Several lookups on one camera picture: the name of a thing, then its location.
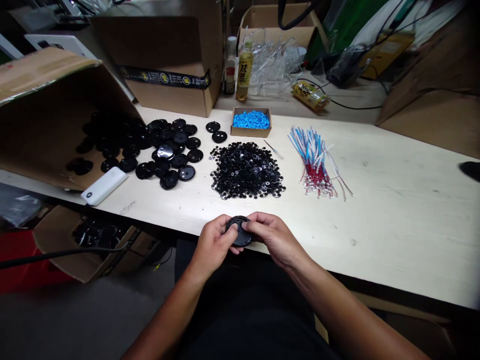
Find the person's right hand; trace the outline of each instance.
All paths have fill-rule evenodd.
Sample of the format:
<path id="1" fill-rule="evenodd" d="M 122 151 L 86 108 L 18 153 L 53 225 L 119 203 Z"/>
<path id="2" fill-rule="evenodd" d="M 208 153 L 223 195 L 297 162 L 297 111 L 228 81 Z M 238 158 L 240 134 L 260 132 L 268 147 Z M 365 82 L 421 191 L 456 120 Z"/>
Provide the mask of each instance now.
<path id="1" fill-rule="evenodd" d="M 282 269 L 295 268 L 310 259 L 307 252 L 281 218 L 264 212 L 247 216 L 250 221 L 242 228 L 256 235 L 255 240 L 264 243 L 273 261 Z"/>

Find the bundle of wires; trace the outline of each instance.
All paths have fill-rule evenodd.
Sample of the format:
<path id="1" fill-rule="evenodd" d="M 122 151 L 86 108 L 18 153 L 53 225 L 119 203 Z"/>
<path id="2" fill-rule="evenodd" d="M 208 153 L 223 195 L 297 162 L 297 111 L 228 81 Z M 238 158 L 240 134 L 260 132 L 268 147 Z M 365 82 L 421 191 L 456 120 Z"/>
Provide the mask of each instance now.
<path id="1" fill-rule="evenodd" d="M 332 199 L 338 197 L 339 194 L 332 183 L 332 180 L 338 180 L 343 192 L 343 200 L 347 201 L 344 186 L 350 195 L 352 197 L 354 196 L 340 176 L 339 169 L 335 164 L 332 155 L 325 146 L 325 141 L 322 140 L 322 137 L 313 129 L 313 127 L 310 127 L 309 130 L 292 127 L 288 138 L 300 154 L 305 165 L 300 183 L 303 183 L 306 195 L 309 195 L 312 192 L 317 192 L 318 198 L 329 197 Z M 334 178 L 330 178 L 327 173 L 325 158 L 328 158 L 330 161 L 335 174 Z"/>

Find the white power bank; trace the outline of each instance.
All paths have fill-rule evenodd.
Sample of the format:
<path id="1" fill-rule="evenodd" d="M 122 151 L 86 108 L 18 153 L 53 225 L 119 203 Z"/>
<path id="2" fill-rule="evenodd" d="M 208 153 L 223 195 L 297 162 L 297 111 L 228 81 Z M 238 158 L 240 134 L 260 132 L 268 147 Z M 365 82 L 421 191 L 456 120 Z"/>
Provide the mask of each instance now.
<path id="1" fill-rule="evenodd" d="M 87 190 L 82 192 L 81 197 L 88 205 L 97 206 L 128 177 L 129 176 L 118 167 L 112 167 Z"/>

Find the open cardboard box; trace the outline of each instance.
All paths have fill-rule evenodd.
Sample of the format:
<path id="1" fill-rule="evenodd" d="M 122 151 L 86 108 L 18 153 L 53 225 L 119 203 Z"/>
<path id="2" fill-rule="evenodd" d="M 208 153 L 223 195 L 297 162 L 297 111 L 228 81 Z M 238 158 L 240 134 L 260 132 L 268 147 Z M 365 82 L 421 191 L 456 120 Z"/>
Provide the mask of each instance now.
<path id="1" fill-rule="evenodd" d="M 269 126 L 266 129 L 251 129 L 246 127 L 235 127 L 234 117 L 237 114 L 243 114 L 244 112 L 250 113 L 252 111 L 258 111 L 264 113 L 268 118 Z M 234 107 L 231 115 L 230 135 L 232 136 L 245 136 L 251 138 L 268 138 L 272 130 L 272 117 L 270 109 L 266 107 Z"/>
<path id="2" fill-rule="evenodd" d="M 102 153 L 76 147 L 92 113 L 140 118 L 100 60 L 48 47 L 0 66 L 0 168 L 62 188 L 83 191 L 99 179 Z M 66 164 L 83 157 L 83 176 Z"/>
<path id="3" fill-rule="evenodd" d="M 33 230 L 33 237 L 42 253 L 51 253 L 71 249 L 80 249 L 72 232 L 82 223 L 80 214 L 63 206 L 55 207 Z M 131 226 L 121 238 L 116 249 L 130 244 L 129 249 L 113 252 L 105 260 L 94 253 L 56 257 L 50 261 L 65 274 L 82 283 L 88 283 L 98 277 L 120 274 L 135 270 L 142 263 L 155 239 Z"/>
<path id="4" fill-rule="evenodd" d="M 393 84 L 376 125 L 480 159 L 480 39 L 465 9 L 423 44 Z"/>
<path id="5" fill-rule="evenodd" d="M 290 23 L 303 13 L 308 6 L 307 2 L 286 4 L 282 23 L 284 25 Z M 312 37 L 315 38 L 319 34 L 323 46 L 328 51 L 327 35 L 314 11 L 311 11 L 297 26 L 289 30 L 281 30 L 279 28 L 278 14 L 278 5 L 254 5 L 250 7 L 241 19 L 238 45 L 242 44 L 245 35 L 250 35 L 261 28 L 265 28 L 265 40 L 278 44 L 280 36 L 282 43 L 290 38 L 295 38 L 298 46 L 305 49 L 308 48 Z"/>
<path id="6" fill-rule="evenodd" d="M 223 75 L 220 1 L 127 2 L 90 20 L 143 107 L 209 116 Z"/>

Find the blue plastic pieces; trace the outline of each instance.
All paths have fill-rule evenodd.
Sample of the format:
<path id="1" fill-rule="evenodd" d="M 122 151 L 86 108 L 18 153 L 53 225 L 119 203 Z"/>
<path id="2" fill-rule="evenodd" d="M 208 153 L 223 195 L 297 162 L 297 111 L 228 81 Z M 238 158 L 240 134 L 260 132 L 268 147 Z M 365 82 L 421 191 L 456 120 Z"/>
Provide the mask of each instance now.
<path id="1" fill-rule="evenodd" d="M 244 111 L 233 117 L 233 127 L 247 129 L 268 129 L 270 121 L 267 115 L 260 111 Z"/>

